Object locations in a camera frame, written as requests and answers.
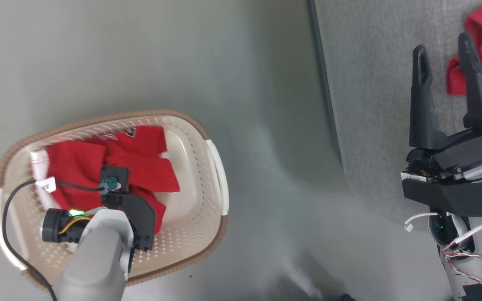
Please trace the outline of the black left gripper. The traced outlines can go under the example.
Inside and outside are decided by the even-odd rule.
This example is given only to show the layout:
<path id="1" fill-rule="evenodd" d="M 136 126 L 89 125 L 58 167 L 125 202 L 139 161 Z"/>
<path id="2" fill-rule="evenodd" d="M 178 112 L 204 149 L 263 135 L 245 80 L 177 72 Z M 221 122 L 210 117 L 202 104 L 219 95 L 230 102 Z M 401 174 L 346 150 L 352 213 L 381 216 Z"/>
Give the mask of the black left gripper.
<path id="1" fill-rule="evenodd" d="M 126 214 L 133 229 L 133 247 L 136 250 L 152 250 L 156 213 L 143 197 L 130 193 L 107 193 L 101 197 L 101 203 Z"/>

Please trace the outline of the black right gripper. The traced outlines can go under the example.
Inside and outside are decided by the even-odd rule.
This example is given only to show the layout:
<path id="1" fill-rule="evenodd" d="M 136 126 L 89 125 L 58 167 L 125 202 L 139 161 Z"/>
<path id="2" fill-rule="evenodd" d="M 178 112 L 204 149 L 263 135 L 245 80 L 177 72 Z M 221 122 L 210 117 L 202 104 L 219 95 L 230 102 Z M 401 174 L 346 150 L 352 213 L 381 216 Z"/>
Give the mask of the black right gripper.
<path id="1" fill-rule="evenodd" d="M 465 77 L 465 128 L 482 130 L 482 63 L 468 32 L 458 36 Z M 461 217 L 482 217 L 482 133 L 449 137 L 440 130 L 432 98 L 433 74 L 425 46 L 413 50 L 408 167 L 401 173 L 405 198 Z"/>

